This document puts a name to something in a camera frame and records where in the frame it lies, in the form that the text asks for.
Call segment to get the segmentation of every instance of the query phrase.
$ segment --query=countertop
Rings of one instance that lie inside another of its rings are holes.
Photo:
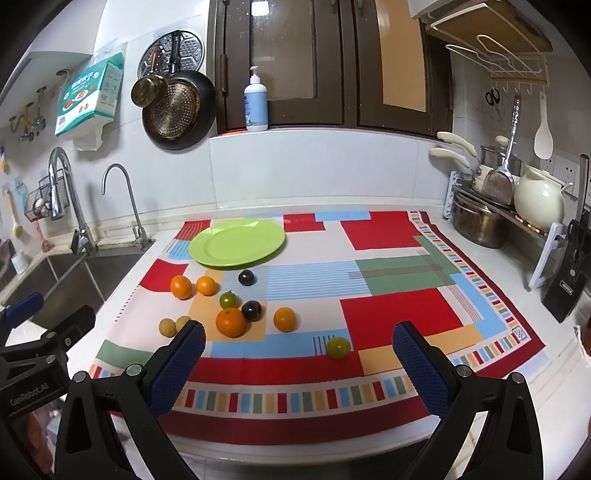
[[[427,211],[431,221],[437,225],[442,234],[448,237],[496,283],[545,343],[544,350],[530,359],[519,371],[526,376],[534,400],[542,438],[544,477],[556,479],[570,463],[588,434],[591,417],[591,402],[589,401],[591,398],[591,368],[587,367],[585,355],[580,349],[574,333],[574,327],[586,324],[591,315],[591,299],[583,294],[573,313],[562,324],[559,324],[542,305],[542,290],[527,290],[527,281],[535,265],[515,245],[506,244],[500,250],[490,250],[464,239],[453,229],[450,222],[441,218],[441,207],[438,206],[363,206],[363,210],[409,208]],[[337,210],[338,207],[331,206],[330,209]],[[236,212],[235,216],[240,217],[241,215],[243,212]],[[215,215],[208,216],[207,213],[199,213],[195,215],[195,219],[211,218],[212,216]],[[101,308],[92,332],[69,351],[68,370],[70,376],[90,367],[117,312],[150,265],[173,239],[181,225],[182,223],[174,226],[166,223],[165,227],[170,229],[151,235],[156,240],[154,245],[127,274]],[[108,242],[129,242],[129,240],[130,238],[121,237],[117,240],[110,239]],[[41,259],[43,259],[43,254],[36,256],[31,265],[38,263]],[[10,291],[12,288],[14,285],[9,285],[6,290]],[[5,297],[7,294],[2,292],[0,297]],[[25,322],[18,329],[13,330],[8,344],[36,340],[43,332],[43,328],[31,322]],[[485,414],[483,413],[476,416],[470,435],[454,464],[456,473],[460,473],[465,468],[482,430],[484,419]],[[435,417],[428,417],[418,421],[424,421],[427,432],[429,428],[433,428],[436,420]],[[391,439],[384,441],[391,445],[395,444]],[[203,456],[208,454],[206,449],[199,453]]]

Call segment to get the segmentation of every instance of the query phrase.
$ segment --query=orange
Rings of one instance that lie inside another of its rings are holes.
[[[197,279],[197,291],[202,295],[213,295],[217,290],[216,281],[212,277],[206,275]]]
[[[193,294],[193,284],[187,277],[177,275],[170,281],[170,291],[178,299],[184,300]]]
[[[273,323],[282,332],[292,332],[297,326],[296,313],[289,307],[281,307],[273,315]]]
[[[240,337],[246,330],[246,319],[238,309],[223,309],[217,314],[216,327],[222,335],[230,338]]]

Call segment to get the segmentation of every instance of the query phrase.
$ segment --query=screw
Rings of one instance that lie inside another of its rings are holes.
[[[460,377],[464,378],[472,375],[472,370],[470,369],[470,367],[467,367],[466,365],[458,365],[458,367],[456,368],[456,372],[458,375],[460,375]]]
[[[138,364],[133,364],[127,367],[127,370],[125,371],[130,377],[135,377],[136,375],[139,375],[141,373],[142,366]]]
[[[86,378],[86,372],[84,372],[84,371],[79,371],[79,372],[76,372],[76,373],[74,374],[74,376],[72,377],[72,380],[73,380],[74,382],[76,382],[76,383],[80,383],[80,382],[82,382],[82,381],[83,381],[85,378]]]
[[[513,372],[511,374],[511,379],[515,383],[523,383],[525,381],[525,377],[521,375],[519,372]]]

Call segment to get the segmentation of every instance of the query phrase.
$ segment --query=white teapot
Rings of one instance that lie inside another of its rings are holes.
[[[524,165],[525,173],[515,186],[515,210],[523,220],[547,232],[553,222],[564,219],[562,193],[572,186],[549,173]]]

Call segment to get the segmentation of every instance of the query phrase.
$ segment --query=knife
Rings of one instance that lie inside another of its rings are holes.
[[[587,198],[587,185],[589,184],[589,157],[581,155],[579,164],[579,198],[577,201],[577,216],[575,220],[581,221]]]

